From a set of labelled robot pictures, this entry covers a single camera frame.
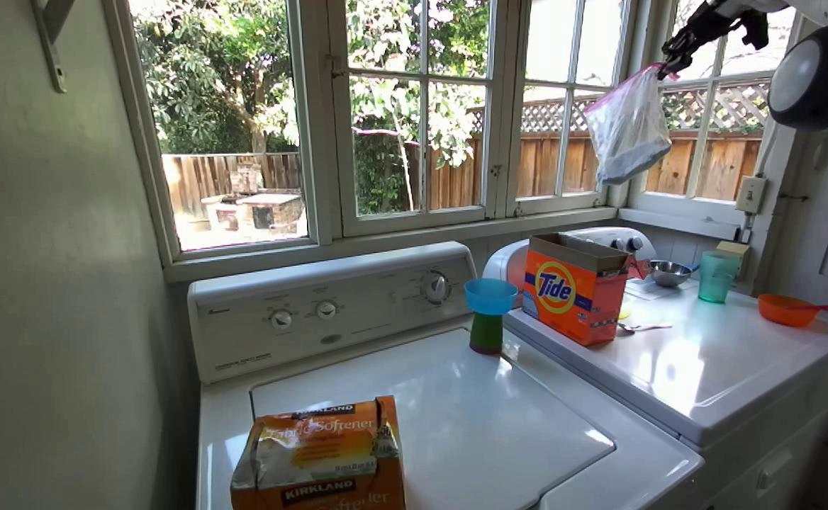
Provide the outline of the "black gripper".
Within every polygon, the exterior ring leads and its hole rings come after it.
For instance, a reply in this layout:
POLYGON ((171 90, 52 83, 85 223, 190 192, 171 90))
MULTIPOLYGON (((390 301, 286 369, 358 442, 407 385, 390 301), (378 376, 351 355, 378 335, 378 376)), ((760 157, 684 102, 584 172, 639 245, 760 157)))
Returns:
POLYGON ((745 0, 703 0, 663 45, 663 62, 658 76, 679 75, 692 66, 701 45, 721 39, 723 34, 744 28, 744 43, 755 51, 770 45, 770 19, 762 8, 745 0))

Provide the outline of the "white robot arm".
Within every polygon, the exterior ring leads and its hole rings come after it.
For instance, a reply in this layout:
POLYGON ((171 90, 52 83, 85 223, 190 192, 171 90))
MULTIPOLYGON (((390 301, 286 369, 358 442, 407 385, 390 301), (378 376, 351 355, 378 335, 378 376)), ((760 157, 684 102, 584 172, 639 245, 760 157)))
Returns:
POLYGON ((770 114, 777 126, 825 130, 828 127, 828 0, 701 0, 690 19, 662 45, 666 62, 658 76, 692 66, 692 55, 744 28, 744 43, 755 51, 770 45, 770 14, 795 8, 815 22, 772 75, 770 114))

